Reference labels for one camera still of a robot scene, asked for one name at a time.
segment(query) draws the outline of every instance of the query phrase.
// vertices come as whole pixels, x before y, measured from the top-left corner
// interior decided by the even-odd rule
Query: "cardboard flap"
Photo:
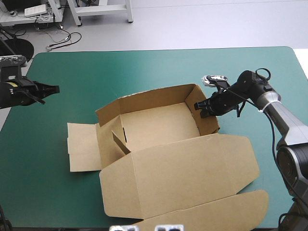
[[[126,113],[121,120],[132,152],[200,136],[185,102]]]
[[[216,133],[131,154],[143,218],[235,195],[259,176],[246,137]]]
[[[114,132],[112,132],[114,142],[119,146],[119,148],[124,152],[125,155],[130,153],[130,150],[126,147],[126,145],[120,140],[119,137],[116,136]]]
[[[70,171],[101,170],[101,157],[94,124],[67,123]]]
[[[268,204],[268,194],[258,190],[149,218],[136,225],[142,231],[153,231],[157,224],[183,224],[187,231],[250,231],[261,223]]]
[[[120,114],[182,103],[194,86],[195,84],[173,86],[121,97],[96,111],[100,126]]]
[[[115,143],[112,132],[114,132],[121,141],[125,140],[120,116],[110,120],[102,127],[99,124],[96,126],[102,168],[125,156],[125,153]]]
[[[142,218],[134,163],[128,154],[100,172],[105,213],[110,217]]]
[[[196,102],[200,102],[203,100],[205,100],[205,95],[203,94],[201,88],[198,85],[194,86],[193,90],[185,100],[197,124],[197,127],[199,128],[201,136],[216,133],[219,130],[219,125],[216,116],[201,118],[200,117],[201,110],[195,110],[194,104]]]

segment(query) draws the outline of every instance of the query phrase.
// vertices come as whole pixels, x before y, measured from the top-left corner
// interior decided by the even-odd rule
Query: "cardboard box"
[[[259,175],[252,146],[218,134],[214,116],[201,119],[193,105],[204,99],[195,84],[156,89],[97,110],[99,124],[69,123],[71,171],[101,170],[105,213],[144,219],[142,230],[253,229],[268,195],[236,195]]]

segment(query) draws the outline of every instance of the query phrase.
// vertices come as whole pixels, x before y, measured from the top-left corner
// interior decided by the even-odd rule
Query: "tab on cardboard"
[[[119,137],[112,131],[112,135],[114,138],[114,142],[119,146],[119,148],[124,152],[125,155],[130,153],[130,150],[126,147],[126,145],[120,140]]]

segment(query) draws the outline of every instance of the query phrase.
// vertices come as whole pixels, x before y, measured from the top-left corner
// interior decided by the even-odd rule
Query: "white shelf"
[[[61,2],[61,4],[65,4],[66,0],[59,0]],[[55,13],[55,15],[58,15],[55,17],[55,22],[61,22],[63,19],[63,13],[64,13],[64,9],[65,8],[61,8],[61,9],[57,9],[56,7],[52,7],[51,4],[51,8],[52,11]],[[13,25],[17,25],[17,24],[26,24],[26,23],[34,23],[35,22],[35,18],[30,17],[30,18],[26,18],[26,17],[19,17],[19,16],[15,16],[15,17],[11,17],[10,14],[4,13],[2,11],[0,11],[0,24],[2,26],[13,26]],[[41,21],[41,20],[37,20],[37,23],[52,23],[53,22],[53,17],[51,17],[49,22],[45,22],[45,21]]]

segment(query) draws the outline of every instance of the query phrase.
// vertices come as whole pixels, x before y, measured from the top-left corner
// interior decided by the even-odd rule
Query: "cable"
[[[72,36],[72,34],[79,34],[79,35],[80,35],[80,38],[79,38],[77,41],[72,42],[72,41],[71,41],[71,36]],[[78,43],[78,42],[81,40],[81,38],[82,38],[82,35],[81,35],[79,32],[70,33],[70,39],[68,40],[68,41],[71,41],[70,44],[65,44],[65,45],[62,45],[62,46],[58,46],[58,47],[51,48],[52,46],[55,46],[55,45],[59,45],[59,44],[61,44],[61,43],[68,42],[68,41],[64,41],[64,42],[61,42],[61,43],[58,43],[58,44],[49,45],[48,47],[46,47],[46,50],[47,50],[47,51],[52,51],[52,50],[55,50],[55,49],[58,49],[58,48],[61,48],[61,47],[71,46],[71,45],[73,45],[73,44],[75,44],[75,43]]]
[[[48,32],[45,31],[45,30],[40,30],[40,31],[41,31],[41,32],[44,32],[45,34],[47,34],[47,35],[52,39],[52,41],[53,41],[54,43],[59,43],[59,42],[62,42],[62,41],[64,41],[64,40],[68,40],[68,36],[67,36],[66,38],[63,38],[63,39],[61,39],[60,41],[55,41],[54,38],[51,36],[50,33],[48,33]]]

